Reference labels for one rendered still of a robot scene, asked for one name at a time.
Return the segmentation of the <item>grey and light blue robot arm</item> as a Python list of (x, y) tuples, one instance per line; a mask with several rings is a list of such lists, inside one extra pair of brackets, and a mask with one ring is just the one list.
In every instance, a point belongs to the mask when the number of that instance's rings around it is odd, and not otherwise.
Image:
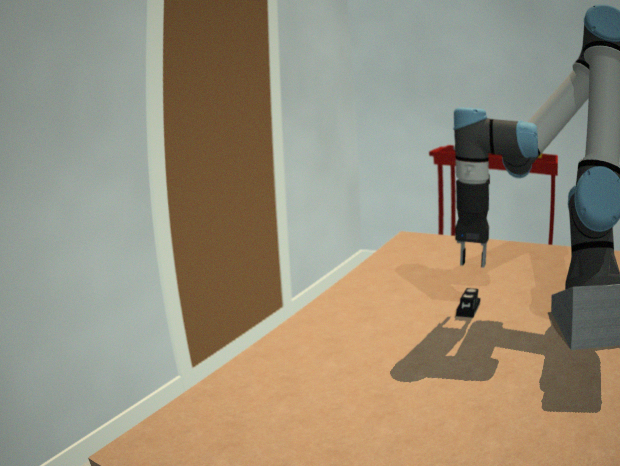
[(571, 262), (565, 290), (620, 284), (612, 228), (620, 219), (620, 10), (604, 4), (587, 10), (573, 71), (529, 123), (490, 119), (483, 109), (454, 111), (457, 160), (487, 162), (488, 153), (502, 155), (507, 172), (523, 178), (588, 98), (585, 157), (568, 194)]

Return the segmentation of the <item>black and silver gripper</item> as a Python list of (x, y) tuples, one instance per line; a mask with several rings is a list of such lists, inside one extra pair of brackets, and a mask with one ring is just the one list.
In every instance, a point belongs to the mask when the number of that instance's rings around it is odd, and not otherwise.
[(489, 240), (489, 161), (467, 162), (456, 159), (456, 177), (458, 222), (455, 240), (461, 244), (460, 266), (465, 264), (465, 242), (472, 242), (483, 246), (481, 267), (484, 268)]

